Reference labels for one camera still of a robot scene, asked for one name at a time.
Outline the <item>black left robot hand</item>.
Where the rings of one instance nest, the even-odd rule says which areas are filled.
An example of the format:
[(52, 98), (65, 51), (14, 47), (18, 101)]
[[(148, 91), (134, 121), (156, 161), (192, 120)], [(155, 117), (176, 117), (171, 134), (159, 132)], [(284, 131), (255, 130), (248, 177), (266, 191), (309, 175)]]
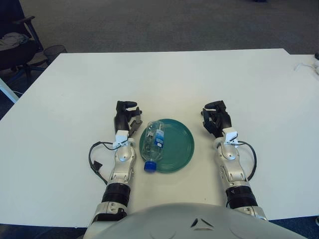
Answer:
[(142, 125), (142, 111), (137, 106), (137, 102), (117, 101), (116, 116), (114, 117), (115, 133), (119, 130), (128, 131), (131, 137)]

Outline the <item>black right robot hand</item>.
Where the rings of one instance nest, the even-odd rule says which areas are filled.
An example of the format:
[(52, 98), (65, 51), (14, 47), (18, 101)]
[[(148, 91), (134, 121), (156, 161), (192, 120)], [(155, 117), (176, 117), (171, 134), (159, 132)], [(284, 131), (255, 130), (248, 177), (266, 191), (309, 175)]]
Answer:
[(208, 103), (201, 111), (203, 116), (203, 126), (216, 138), (223, 136), (223, 129), (232, 127), (231, 117), (226, 111), (223, 101)]

